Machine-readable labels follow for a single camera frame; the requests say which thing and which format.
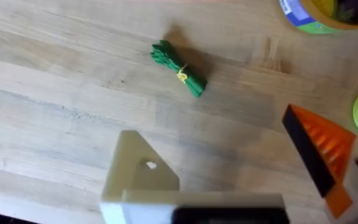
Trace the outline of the white orange left gripper right finger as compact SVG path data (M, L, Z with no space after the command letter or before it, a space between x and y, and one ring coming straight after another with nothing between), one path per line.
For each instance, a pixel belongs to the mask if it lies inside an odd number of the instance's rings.
M299 106L289 104L282 124L324 201L331 223L358 223L356 135Z

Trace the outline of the bare white left gripper left finger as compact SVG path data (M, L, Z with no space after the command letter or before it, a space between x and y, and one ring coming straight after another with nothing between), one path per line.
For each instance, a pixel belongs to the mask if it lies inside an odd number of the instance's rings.
M102 202L119 202L125 191L178 191L179 188L179 177L139 132L120 132Z

